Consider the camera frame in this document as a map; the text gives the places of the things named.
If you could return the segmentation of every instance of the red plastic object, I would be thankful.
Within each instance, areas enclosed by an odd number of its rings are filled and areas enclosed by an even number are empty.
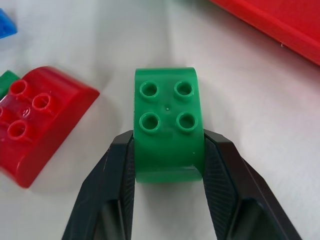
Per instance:
[[[320,0],[211,0],[320,65]]]
[[[52,67],[15,81],[0,101],[0,167],[28,188],[98,96]]]

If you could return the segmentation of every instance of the white background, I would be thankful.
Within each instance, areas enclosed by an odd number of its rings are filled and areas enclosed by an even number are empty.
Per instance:
[[[320,67],[205,0],[0,0],[0,73],[51,65],[97,88],[29,189],[0,172],[0,239],[58,240],[80,186],[133,128],[136,68],[195,67],[204,127],[232,140],[304,240],[320,239]],[[132,240],[214,240],[202,182],[137,185]]]

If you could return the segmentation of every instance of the blue lego brick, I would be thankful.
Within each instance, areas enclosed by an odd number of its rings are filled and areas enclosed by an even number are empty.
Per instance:
[[[8,15],[0,8],[0,39],[16,34],[17,27]]]

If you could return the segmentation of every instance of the red plastic tray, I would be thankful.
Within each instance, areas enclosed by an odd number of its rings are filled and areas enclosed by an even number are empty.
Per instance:
[[[320,0],[211,0],[320,65]]]

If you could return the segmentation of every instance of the green lego brick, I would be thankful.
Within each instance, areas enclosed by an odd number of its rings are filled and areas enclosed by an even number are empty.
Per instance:
[[[133,137],[137,182],[202,179],[205,138],[194,68],[136,70]]]
[[[7,94],[10,85],[18,79],[20,77],[9,70],[0,76],[0,100]]]

